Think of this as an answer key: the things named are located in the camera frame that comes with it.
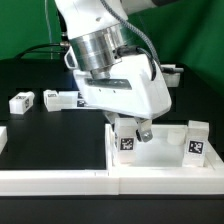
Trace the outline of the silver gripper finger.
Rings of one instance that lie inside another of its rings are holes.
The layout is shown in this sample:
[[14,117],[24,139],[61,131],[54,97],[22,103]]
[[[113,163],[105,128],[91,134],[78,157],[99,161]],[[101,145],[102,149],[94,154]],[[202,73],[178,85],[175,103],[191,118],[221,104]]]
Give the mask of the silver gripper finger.
[[119,114],[111,111],[104,111],[104,116],[109,121],[111,125],[115,123],[115,119],[119,118]]
[[153,138],[152,134],[152,121],[149,119],[136,118],[137,130],[136,135],[137,139],[140,142],[149,142]]

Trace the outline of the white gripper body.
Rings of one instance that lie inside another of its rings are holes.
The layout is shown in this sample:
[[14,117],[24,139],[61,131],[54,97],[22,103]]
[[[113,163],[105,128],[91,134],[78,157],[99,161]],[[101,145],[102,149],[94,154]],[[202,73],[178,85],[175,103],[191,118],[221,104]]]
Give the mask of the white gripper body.
[[145,54],[123,57],[110,69],[109,79],[93,79],[88,71],[81,71],[72,48],[65,55],[65,63],[92,108],[150,120],[171,108],[163,74],[156,67],[156,77],[152,79],[152,68]]

